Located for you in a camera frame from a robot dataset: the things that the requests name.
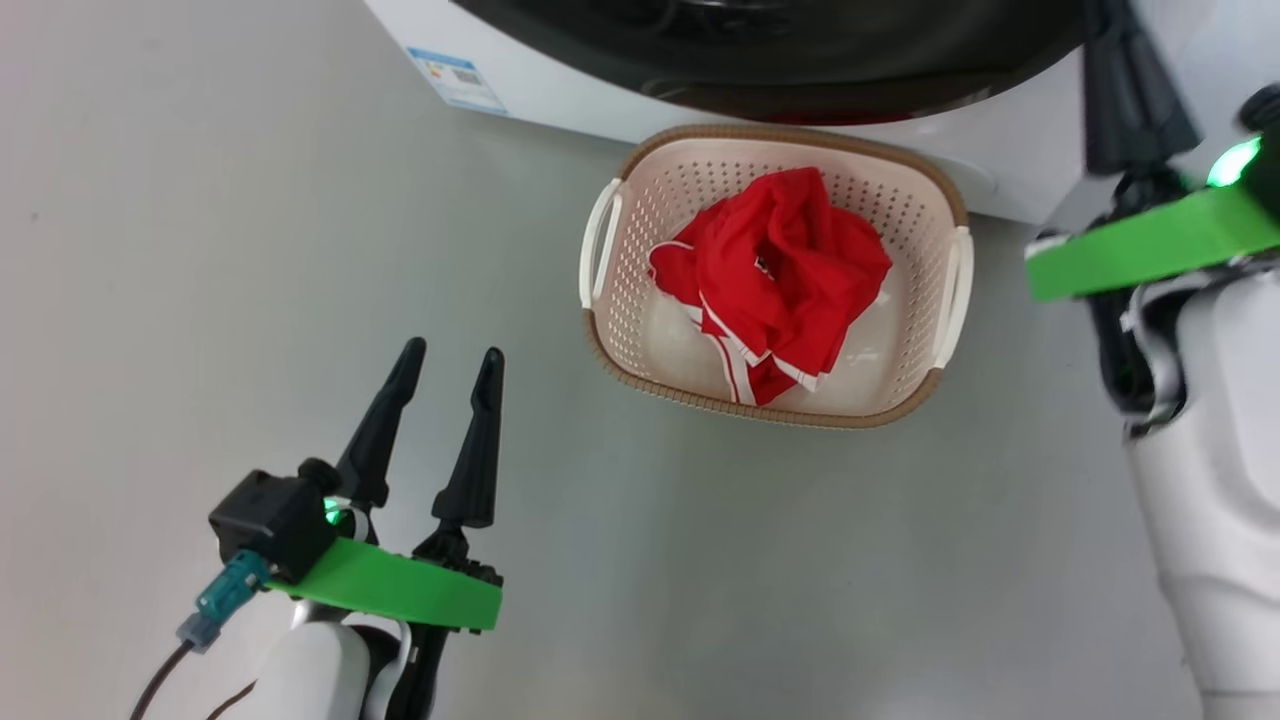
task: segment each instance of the gray floor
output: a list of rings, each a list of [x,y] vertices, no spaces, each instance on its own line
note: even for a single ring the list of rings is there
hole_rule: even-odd
[[[5,716],[123,716],[216,569],[205,512],[334,457],[419,333],[392,548],[430,529],[484,348],[508,357],[474,539],[507,603],[451,644],[438,717],[1196,716],[1084,314],[1029,301],[1029,228],[975,222],[969,327],[901,423],[701,414],[582,342],[581,224],[627,147],[444,106],[356,0],[0,14]],[[204,716],[287,612],[246,611],[155,716]]]

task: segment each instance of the green strip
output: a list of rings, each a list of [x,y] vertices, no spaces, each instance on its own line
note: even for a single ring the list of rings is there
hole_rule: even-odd
[[[1076,237],[1027,259],[1044,302],[1133,287],[1280,246],[1274,223],[1244,188],[1210,188]]]
[[[502,607],[502,588],[347,538],[338,538],[301,583],[268,587],[353,612],[445,628],[492,630]]]

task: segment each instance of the laundry basket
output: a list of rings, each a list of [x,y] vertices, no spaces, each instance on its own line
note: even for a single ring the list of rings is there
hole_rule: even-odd
[[[815,167],[831,201],[879,231],[893,268],[815,392],[732,401],[721,357],[648,274],[649,250],[753,179]],[[596,200],[579,293],[588,342],[621,382],[685,405],[792,425],[869,428],[919,407],[955,350],[973,286],[968,213],[951,181],[893,147],[801,129],[695,126],[644,142]]]

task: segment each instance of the green led indicator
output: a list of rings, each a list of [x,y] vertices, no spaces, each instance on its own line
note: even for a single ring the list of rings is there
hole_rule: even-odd
[[[1213,163],[1213,169],[1208,172],[1208,183],[1213,187],[1226,187],[1235,184],[1240,179],[1244,167],[1253,161],[1262,151],[1262,138],[1254,137],[1228,150]]]
[[[338,501],[332,497],[324,498],[324,519],[329,520],[330,525],[337,525],[342,510],[338,509]]]

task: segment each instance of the white washing machine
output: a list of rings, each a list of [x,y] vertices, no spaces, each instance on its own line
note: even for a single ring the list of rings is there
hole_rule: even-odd
[[[819,127],[925,154],[973,211],[1028,223],[1083,177],[1080,0],[366,1],[467,110],[627,142]],[[1175,68],[1199,49],[1179,77],[1192,108],[1280,79],[1280,1],[1137,6]]]

